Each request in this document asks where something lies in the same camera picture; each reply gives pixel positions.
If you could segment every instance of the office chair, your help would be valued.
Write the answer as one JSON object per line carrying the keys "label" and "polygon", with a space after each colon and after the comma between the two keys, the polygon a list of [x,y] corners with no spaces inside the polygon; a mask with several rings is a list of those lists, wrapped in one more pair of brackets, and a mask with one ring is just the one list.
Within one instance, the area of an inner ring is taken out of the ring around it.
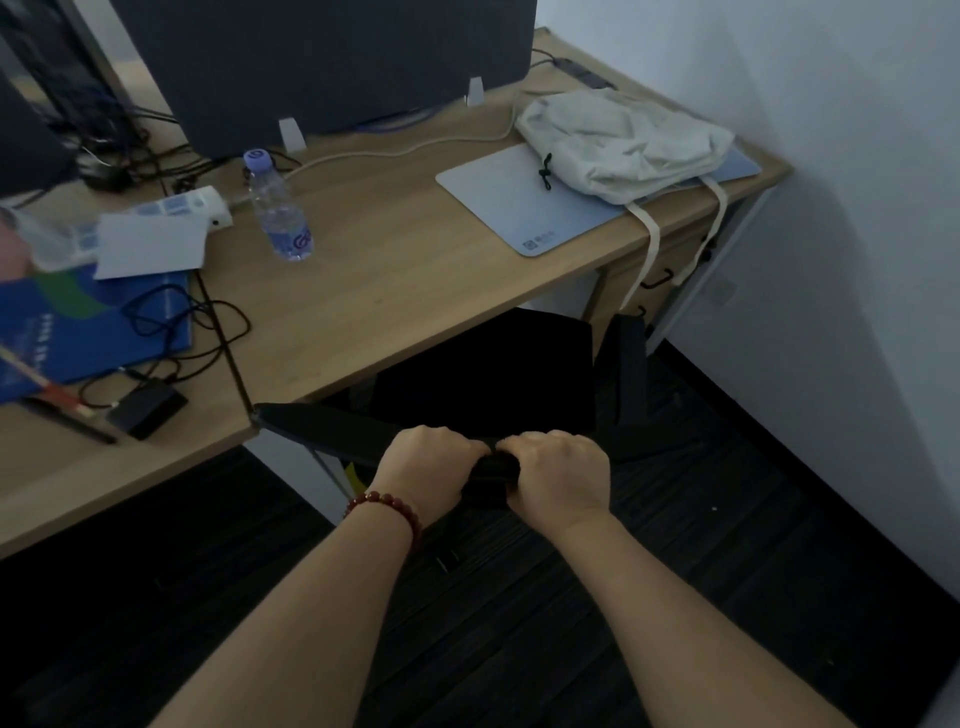
{"label": "office chair", "polygon": [[[696,442],[681,426],[646,424],[645,344],[643,319],[617,316],[594,365],[590,324],[514,308],[378,374],[369,415],[320,404],[258,404],[253,419],[353,462],[366,483],[394,436],[416,425],[447,426],[491,446],[519,432],[560,429],[592,438],[613,464],[633,462]],[[597,379],[614,382],[600,426]],[[459,563],[464,511],[505,508],[518,475],[507,453],[480,460],[444,525],[437,550],[444,570]]]}

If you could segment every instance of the water bottle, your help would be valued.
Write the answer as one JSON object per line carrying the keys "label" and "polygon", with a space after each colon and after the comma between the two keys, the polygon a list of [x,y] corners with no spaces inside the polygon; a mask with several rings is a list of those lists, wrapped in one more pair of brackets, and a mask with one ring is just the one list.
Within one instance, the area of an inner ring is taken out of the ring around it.
{"label": "water bottle", "polygon": [[313,253],[313,235],[306,215],[294,202],[287,183],[274,169],[265,149],[251,149],[243,155],[250,170],[250,197],[260,227],[270,237],[274,252],[284,260],[304,260]]}

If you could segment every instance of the light blue mouse pad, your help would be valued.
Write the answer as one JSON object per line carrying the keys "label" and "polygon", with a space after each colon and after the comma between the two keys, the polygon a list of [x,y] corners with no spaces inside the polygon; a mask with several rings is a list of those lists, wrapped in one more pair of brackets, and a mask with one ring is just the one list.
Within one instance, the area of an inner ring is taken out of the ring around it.
{"label": "light blue mouse pad", "polygon": [[[538,174],[542,167],[529,144],[517,144],[441,172],[437,182],[507,245],[527,257],[553,250],[623,214],[623,206],[581,194],[556,176],[550,177],[553,189],[548,191]],[[759,171],[752,159],[732,147],[713,178],[727,182]],[[691,180],[684,184],[699,183]]]}

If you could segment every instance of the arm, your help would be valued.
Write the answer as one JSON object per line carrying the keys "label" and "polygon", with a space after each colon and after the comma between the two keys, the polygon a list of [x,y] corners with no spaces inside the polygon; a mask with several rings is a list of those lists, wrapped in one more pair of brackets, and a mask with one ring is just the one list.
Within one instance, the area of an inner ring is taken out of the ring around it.
{"label": "arm", "polygon": [[594,443],[555,431],[497,447],[520,461],[511,507],[597,602],[654,725],[852,725],[611,515],[610,462]]}
{"label": "arm", "polygon": [[[448,429],[404,430],[371,489],[401,497],[427,526],[456,505],[488,451]],[[210,656],[154,728],[352,725],[412,540],[393,508],[357,506]]]}

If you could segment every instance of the desk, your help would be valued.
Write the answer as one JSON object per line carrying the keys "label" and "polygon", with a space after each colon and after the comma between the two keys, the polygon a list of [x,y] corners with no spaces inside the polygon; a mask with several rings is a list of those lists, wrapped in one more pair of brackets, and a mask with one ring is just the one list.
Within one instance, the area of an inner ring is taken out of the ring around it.
{"label": "desk", "polygon": [[[664,101],[547,32],[538,32],[536,44],[582,62],[631,95]],[[550,65],[534,69],[520,86],[579,87]],[[449,135],[492,136],[506,129],[515,98],[515,87],[498,89],[483,107],[453,104],[404,133],[313,140],[303,158],[400,149]],[[602,333],[611,302],[622,300],[623,281],[649,239],[636,219],[624,215],[548,254],[524,258],[434,180],[443,170],[521,140],[513,132],[502,142],[440,144],[402,158],[351,158],[304,171],[292,185],[310,218],[317,252],[303,263],[276,258],[249,207],[235,211],[235,226],[208,241],[204,280],[212,297],[240,306],[253,322],[252,334],[234,345],[253,401],[332,393],[595,269],[603,275],[588,316]],[[790,171],[783,161],[744,146],[763,172],[725,184],[732,201],[755,198]],[[230,166],[209,183],[229,196],[238,180],[237,167]],[[716,205],[712,194],[694,189],[647,206],[663,229],[664,255],[671,241],[677,250],[683,243],[670,233],[692,239],[696,226],[708,225]],[[198,346],[206,346],[205,333],[197,329]],[[0,556],[255,434],[225,362],[182,391],[189,405],[150,441],[112,447],[87,442],[15,406],[0,407]]]}

